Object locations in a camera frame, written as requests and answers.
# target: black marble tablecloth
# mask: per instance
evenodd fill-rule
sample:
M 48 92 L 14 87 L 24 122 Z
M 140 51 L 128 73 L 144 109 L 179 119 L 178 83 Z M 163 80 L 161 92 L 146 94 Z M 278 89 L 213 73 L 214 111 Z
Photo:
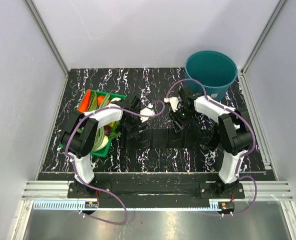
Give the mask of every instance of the black marble tablecloth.
M 63 122 L 69 113 L 81 102 L 87 89 L 126 95 L 136 94 L 144 106 L 154 100 L 163 100 L 169 88 L 185 76 L 184 68 L 91 68 L 72 69 L 61 102 L 58 118 L 52 133 L 50 145 L 42 167 L 43 172 L 72 172 L 68 158 L 59 146 L 59 134 Z M 231 107 L 245 107 L 241 87 L 236 80 L 221 101 Z M 172 128 L 172 123 L 166 111 L 149 121 L 152 129 Z M 199 115 L 196 121 L 199 127 L 208 131 L 213 122 L 204 115 Z M 218 169 L 223 159 L 223 151 L 204 151 L 193 148 L 155 148 L 131 149 L 120 148 L 120 138 L 114 139 L 106 158 L 92 156 L 92 167 L 95 172 L 211 172 Z M 242 171 L 264 171 L 264 165 L 256 150 L 246 156 Z

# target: label on bin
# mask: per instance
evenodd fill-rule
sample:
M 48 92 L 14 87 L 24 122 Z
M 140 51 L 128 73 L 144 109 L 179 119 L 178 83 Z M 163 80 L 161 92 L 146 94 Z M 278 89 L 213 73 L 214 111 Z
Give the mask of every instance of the label on bin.
M 211 97 L 212 99 L 215 99 L 217 96 L 218 96 L 218 94 L 217 94 L 217 93 L 213 93 L 213 94 L 211 94 L 211 96 L 210 96 L 210 97 Z

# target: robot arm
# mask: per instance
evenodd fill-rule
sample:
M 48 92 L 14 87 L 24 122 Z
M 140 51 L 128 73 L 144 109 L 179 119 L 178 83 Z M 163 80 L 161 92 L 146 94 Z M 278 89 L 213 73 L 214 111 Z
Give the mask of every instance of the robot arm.
M 115 121 L 122 121 L 123 127 L 129 133 L 135 137 L 147 128 L 147 117 L 139 117 L 133 114 L 124 112 L 123 109 L 130 110 L 145 116 L 153 116 L 155 113 L 152 109 L 146 107 L 141 109 L 140 99 L 134 95 L 127 95 L 125 100 L 113 101 L 107 107 L 115 107 L 105 110 L 96 110 L 95 114 L 91 115 L 88 119 L 84 121 L 81 125 L 83 131 L 81 133 L 76 132 L 69 146 L 69 154 L 73 156 L 71 161 L 75 161 L 75 166 L 79 177 L 86 183 L 90 183 L 94 179 L 94 173 L 91 167 L 90 152 L 92 150 L 97 130 L 109 123 Z M 61 132 L 60 142 L 63 146 L 66 146 L 72 131 L 78 124 L 78 122 L 93 112 L 81 113 L 75 111 L 71 113 L 69 120 L 66 122 L 65 128 Z
M 192 90 L 188 87 L 181 88 L 178 93 L 180 98 L 172 97 L 164 100 L 171 105 L 172 111 L 170 111 L 169 116 L 174 122 L 176 132 L 184 129 L 191 122 L 196 112 L 205 114 L 216 122 L 215 127 L 219 132 L 216 145 L 221 143 L 224 149 L 223 163 L 219 171 L 219 177 L 222 181 L 220 189 L 224 192 L 237 182 L 235 175 L 237 163 L 240 156 L 252 146 L 249 129 L 226 109 L 237 112 L 248 123 L 250 123 L 249 113 L 245 108 L 234 109 L 220 103 L 214 105 L 206 99 L 203 93 L 192 93 Z

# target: reflective metal surface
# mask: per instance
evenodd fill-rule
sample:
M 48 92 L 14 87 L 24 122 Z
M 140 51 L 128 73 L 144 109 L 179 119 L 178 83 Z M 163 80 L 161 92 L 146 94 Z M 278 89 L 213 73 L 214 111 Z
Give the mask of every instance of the reflective metal surface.
M 237 202 L 237 211 L 246 203 Z M 94 213 L 122 221 L 121 211 Z M 256 202 L 246 214 L 207 216 L 199 212 L 129 212 L 126 226 L 82 218 L 75 211 L 33 210 L 26 240 L 287 240 L 290 239 L 281 206 Z

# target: cable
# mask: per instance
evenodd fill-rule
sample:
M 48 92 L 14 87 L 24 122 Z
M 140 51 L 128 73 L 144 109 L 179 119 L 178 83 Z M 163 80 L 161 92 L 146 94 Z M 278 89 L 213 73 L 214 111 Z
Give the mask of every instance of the cable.
M 240 168 L 240 164 L 241 164 L 241 159 L 242 159 L 244 156 L 246 156 L 246 155 L 252 153 L 253 150 L 255 149 L 256 138 L 255 138 L 254 132 L 253 132 L 253 130 L 252 130 L 250 124 L 249 124 L 249 123 L 248 123 L 248 122 L 247 122 L 242 116 L 240 116 L 238 113 L 234 112 L 233 110 L 231 110 L 231 109 L 229 109 L 229 108 L 225 108 L 225 107 L 222 106 L 220 103 L 218 103 L 217 101 L 215 101 L 215 100 L 213 100 L 212 98 L 210 98 L 210 97 L 207 95 L 207 92 L 206 92 L 206 89 L 204 88 L 204 85 L 203 85 L 201 82 L 199 82 L 199 81 L 197 81 L 197 80 L 195 80 L 195 79 L 191 79 L 191 78 L 188 79 L 188 78 L 186 78 L 186 79 L 179 80 L 179 81 L 175 82 L 175 84 L 172 85 L 171 88 L 169 89 L 169 91 L 168 91 L 168 93 L 167 93 L 167 95 L 166 95 L 166 98 L 168 98 L 168 96 L 169 96 L 171 90 L 174 88 L 174 86 L 176 86 L 176 85 L 179 84 L 179 83 L 185 82 L 185 81 L 193 81 L 193 82 L 199 84 L 199 85 L 202 87 L 202 89 L 203 89 L 204 97 L 205 97 L 209 102 L 211 102 L 212 104 L 214 104 L 214 105 L 220 107 L 221 109 L 224 109 L 224 110 L 226 110 L 226 111 L 228 111 L 228 112 L 234 114 L 235 116 L 237 116 L 237 118 L 239 118 L 239 119 L 240 119 L 240 120 L 241 120 L 241 121 L 247 126 L 247 128 L 250 130 L 251 137 L 252 137 L 252 147 L 251 147 L 250 150 L 248 150 L 247 152 L 245 152 L 244 154 L 242 154 L 242 155 L 239 157 L 238 162 L 237 162 L 237 165 L 236 165 L 236 169 L 235 169 L 235 171 L 234 171 L 234 173 L 235 173 L 235 175 L 236 175 L 236 177 L 237 177 L 238 180 L 242 180 L 242 179 L 248 178 L 248 179 L 251 179 L 251 180 L 253 181 L 253 184 L 254 184 L 254 197 L 253 197 L 252 202 L 250 203 L 250 205 L 249 205 L 245 210 L 243 210 L 243 211 L 241 211 L 241 212 L 237 212 L 237 213 L 235 213 L 234 215 L 240 215 L 240 214 L 243 214 L 243 213 L 247 212 L 250 208 L 252 208 L 252 206 L 253 206 L 253 204 L 254 204 L 256 198 L 257 198 L 257 184 L 256 184 L 256 181 L 253 179 L 253 177 L 248 176 L 248 175 L 246 175 L 246 176 L 242 176 L 242 177 L 239 177 L 239 174 L 238 174 L 238 172 L 239 172 L 239 168 Z
M 152 104 L 154 105 L 155 103 L 162 103 L 162 110 L 160 112 L 158 112 L 157 114 L 155 115 L 142 115 L 142 114 L 139 114 L 139 113 L 136 113 L 136 112 L 133 112 L 133 111 L 130 111 L 130 110 L 127 110 L 127 109 L 124 109 L 124 108 L 121 108 L 121 107 L 116 107 L 116 106 L 107 106 L 107 107 L 104 107 L 104 108 L 100 108 L 98 110 L 95 110 L 94 112 L 84 116 L 79 122 L 78 124 L 76 125 L 76 127 L 73 129 L 72 133 L 71 133 L 71 136 L 67 142 L 67 145 L 66 145 L 66 148 L 65 148 L 65 155 L 68 156 L 70 159 L 71 159 L 71 162 L 72 162 L 72 166 L 73 166 L 73 170 L 74 170 L 74 173 L 75 173 L 75 176 L 79 179 L 79 181 L 91 188 L 91 189 L 94 189 L 95 191 L 100 191 L 100 192 L 104 192 L 104 193 L 107 193 L 111 196 L 113 196 L 120 204 L 121 206 L 123 207 L 124 209 L 124 213 L 125 213 L 125 217 L 124 217 L 124 220 L 122 222 L 114 222 L 114 221 L 109 221 L 109 220 L 105 220 L 105 219 L 102 219 L 102 218 L 99 218 L 99 217 L 96 217 L 96 216 L 92 216 L 92 215 L 88 215 L 88 214 L 85 214 L 83 213 L 83 216 L 87 216 L 89 218 L 92 218 L 92 219 L 96 219 L 96 220 L 99 220 L 99 221 L 102 221 L 102 222 L 105 222 L 105 223 L 108 223 L 108 224 L 114 224 L 114 225 L 124 225 L 127 223 L 127 220 L 128 220 L 128 211 L 127 211 L 127 208 L 126 206 L 124 205 L 124 203 L 122 202 L 122 200 L 116 196 L 114 193 L 110 192 L 110 191 L 107 191 L 105 189 L 102 189 L 102 188 L 98 188 L 98 187 L 95 187 L 95 186 L 91 186 L 89 184 L 87 184 L 80 176 L 79 176 L 79 173 L 78 173 L 78 170 L 77 170 L 77 167 L 76 167 L 76 164 L 75 164 L 75 160 L 74 160 L 74 157 L 69 154 L 69 147 L 70 147 L 70 144 L 71 144 L 71 141 L 74 137 L 74 135 L 76 134 L 78 128 L 81 126 L 81 124 L 86 120 L 88 119 L 89 117 L 93 116 L 94 113 L 99 113 L 103 110 L 107 110 L 107 109 L 118 109 L 118 110 L 123 110 L 124 112 L 127 112 L 127 113 L 130 113 L 130 114 L 133 114 L 133 115 L 136 115 L 136 116 L 139 116 L 139 117 L 145 117 L 145 118 L 153 118 L 153 117 L 156 117 L 156 116 L 159 116 L 163 113 L 164 109 L 165 109 L 165 104 L 160 101 L 160 100 L 156 100 L 154 101 Z

